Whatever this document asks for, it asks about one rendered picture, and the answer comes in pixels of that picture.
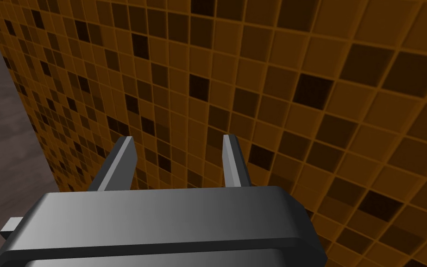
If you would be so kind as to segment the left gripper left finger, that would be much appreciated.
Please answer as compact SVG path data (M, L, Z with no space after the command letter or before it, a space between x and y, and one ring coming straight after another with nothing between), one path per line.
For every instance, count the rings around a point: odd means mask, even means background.
M130 190L137 160L133 137L119 137L87 191Z

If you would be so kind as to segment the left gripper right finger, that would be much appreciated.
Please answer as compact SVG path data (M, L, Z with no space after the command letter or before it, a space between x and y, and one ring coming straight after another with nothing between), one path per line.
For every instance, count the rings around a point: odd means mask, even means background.
M251 186L244 156L234 134L225 134L223 137L222 164L226 187Z

